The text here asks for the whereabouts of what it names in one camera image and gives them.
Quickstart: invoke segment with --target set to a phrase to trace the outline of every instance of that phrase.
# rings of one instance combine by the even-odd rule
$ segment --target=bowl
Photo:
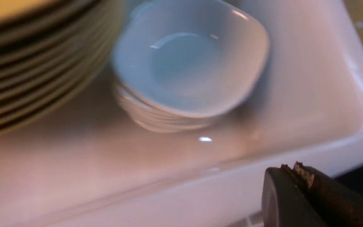
[[[264,27],[221,0],[157,0],[130,22],[112,64],[122,84],[143,102],[207,118],[248,97],[268,49]]]

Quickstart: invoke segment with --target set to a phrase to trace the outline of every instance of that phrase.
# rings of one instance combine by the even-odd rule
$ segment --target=sink basin
[[[261,210],[267,167],[302,161],[337,176],[362,165],[363,47],[344,4],[236,4],[271,41],[239,109],[203,130],[147,132],[115,105],[105,70],[0,137],[0,227],[223,227]]]

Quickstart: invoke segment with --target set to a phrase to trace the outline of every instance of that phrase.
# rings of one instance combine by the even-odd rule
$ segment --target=dish
[[[268,49],[264,27],[221,0],[158,0],[130,23],[112,59],[119,80],[139,100],[170,114],[208,118],[248,97]]]
[[[105,26],[108,26],[112,24],[110,20],[107,20],[107,23]],[[96,48],[99,45],[104,42],[106,39],[111,38],[112,31],[105,31],[103,34],[101,32],[98,32],[97,36],[94,38],[90,38],[89,43],[91,43],[91,46],[88,46],[85,50],[82,50],[78,56],[82,56],[82,52],[88,52],[92,53],[91,48]],[[22,108],[23,106],[28,105],[29,103],[34,102],[35,100],[45,96],[46,94],[51,94],[51,92],[56,89],[56,87],[59,87],[60,84],[65,83],[69,81],[71,78],[75,78],[76,76],[72,75],[70,72],[64,73],[59,76],[59,78],[54,79],[44,85],[42,87],[37,87],[36,90],[32,90],[30,92],[25,92],[17,97],[14,97],[14,99],[8,99],[8,101],[3,100],[3,103],[0,103],[0,115],[6,114],[6,112],[14,111],[15,109]]]
[[[42,100],[37,101],[36,104],[22,109],[13,115],[0,118],[0,133],[16,128],[20,125],[28,124],[31,121],[40,118],[53,109],[58,108],[60,105],[64,104],[67,100],[80,92],[87,84],[92,81],[94,76],[103,68],[103,66],[105,66],[110,53],[109,47],[112,46],[112,43],[113,36],[111,36],[110,40],[106,41],[106,45],[102,45],[99,48],[99,54],[97,58],[87,58],[87,61],[83,62],[85,64],[79,65],[83,67],[75,69],[76,71],[74,72],[79,73],[82,76],[80,76],[80,82],[75,83],[75,85],[72,86],[72,89],[71,87],[68,88],[68,86],[71,85],[71,83],[69,83],[66,86],[57,89],[54,94],[46,96]]]
[[[79,34],[82,29],[92,27],[94,21],[108,12],[109,3],[106,0],[102,4],[90,9],[83,17],[76,21],[62,23],[59,27],[46,31],[43,35],[32,37],[30,40],[15,43],[8,47],[0,48],[0,66],[16,61],[25,61],[40,54],[67,38]]]
[[[35,35],[38,32],[44,32],[50,27],[56,26],[63,21],[70,20],[76,17],[82,17],[82,14],[87,12],[87,9],[93,8],[102,0],[84,0],[79,1],[57,1],[56,7],[45,10],[42,16],[32,17],[23,23],[19,23],[15,26],[6,27],[6,29],[0,29],[0,46],[14,43],[21,39],[25,39],[29,36]]]

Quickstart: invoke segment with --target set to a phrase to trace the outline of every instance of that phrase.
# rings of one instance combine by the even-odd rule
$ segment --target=plate
[[[90,58],[87,58],[86,64],[82,64],[76,70],[76,73],[82,75],[80,78],[82,80],[80,83],[74,85],[72,88],[63,89],[62,87],[55,92],[53,95],[49,95],[44,98],[42,101],[37,102],[35,105],[32,105],[26,109],[20,111],[20,113],[15,113],[14,115],[9,115],[6,118],[0,119],[0,133],[7,132],[11,129],[17,128],[19,126],[23,126],[28,124],[47,113],[53,111],[58,108],[65,102],[67,102],[70,98],[79,93],[83,88],[85,88],[94,78],[94,76],[105,66],[108,60],[109,53],[111,52],[111,46],[113,44],[113,38],[107,41],[106,45],[102,45],[97,51],[97,55],[95,59],[90,61]]]
[[[63,23],[63,21],[82,17],[88,9],[92,9],[101,1],[104,0],[60,0],[55,4],[55,7],[47,7],[46,10],[41,10],[37,16],[28,17],[23,23],[13,25],[8,23],[10,26],[5,26],[5,29],[0,28],[0,46],[33,36]]]
[[[105,15],[104,18],[96,21],[95,26],[91,27],[89,30],[86,30],[76,38],[69,38],[64,42],[66,46],[58,47],[59,49],[63,48],[63,51],[58,53],[55,56],[51,56],[49,59],[44,59],[42,63],[30,68],[28,70],[16,72],[18,68],[21,68],[22,65],[32,65],[32,63],[24,62],[23,64],[13,65],[12,67],[5,68],[0,71],[0,90],[5,89],[7,87],[13,88],[14,86],[23,84],[23,82],[32,79],[35,76],[38,76],[40,73],[45,72],[46,70],[50,70],[59,66],[62,63],[65,63],[72,56],[79,56],[81,53],[79,51],[84,49],[85,42],[88,39],[96,39],[98,36],[101,36],[104,32],[102,26],[108,25],[108,20],[112,19],[111,16]]]
[[[32,37],[31,40],[26,42],[16,43],[8,48],[0,49],[0,67],[3,64],[24,61],[37,56],[63,42],[68,37],[77,35],[85,28],[93,26],[94,21],[109,10],[109,3],[110,1],[106,1],[104,4],[91,9],[82,18],[65,22],[60,27],[46,31],[41,36]]]
[[[112,20],[107,20],[107,22],[105,23],[105,26],[108,26],[112,24]],[[92,43],[101,43],[102,40],[105,40],[109,37],[111,31],[107,31],[105,30],[105,32],[103,34],[101,34],[101,32],[97,33],[96,37],[91,37],[90,41]],[[81,53],[79,53],[79,56],[85,55],[85,52],[90,52],[90,48],[87,48],[85,50],[83,50]],[[45,94],[49,94],[52,90],[54,90],[54,88],[56,88],[57,86],[59,86],[59,84],[62,84],[66,81],[68,81],[73,75],[66,74],[66,75],[61,75],[60,78],[53,80],[52,82],[49,82],[45,85],[43,85],[42,87],[38,87],[36,90],[32,90],[30,92],[25,92],[24,94],[19,95],[18,97],[15,97],[14,99],[7,99],[8,102],[6,100],[3,100],[0,104],[0,115],[1,114],[6,114],[6,112],[11,112],[11,111],[15,111],[18,108],[22,108],[23,106],[28,105],[29,103],[33,102],[34,100],[44,96]]]

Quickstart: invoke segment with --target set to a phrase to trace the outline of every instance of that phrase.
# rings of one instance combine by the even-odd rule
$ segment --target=stack of plates
[[[120,0],[0,0],[0,132],[58,107],[105,65]]]
[[[154,132],[206,127],[247,99],[268,56],[264,27],[222,0],[156,0],[112,55],[114,93]]]
[[[217,121],[220,116],[209,118],[188,118],[149,106],[139,101],[121,86],[115,86],[115,96],[122,109],[139,126],[153,132],[179,132],[204,128]]]

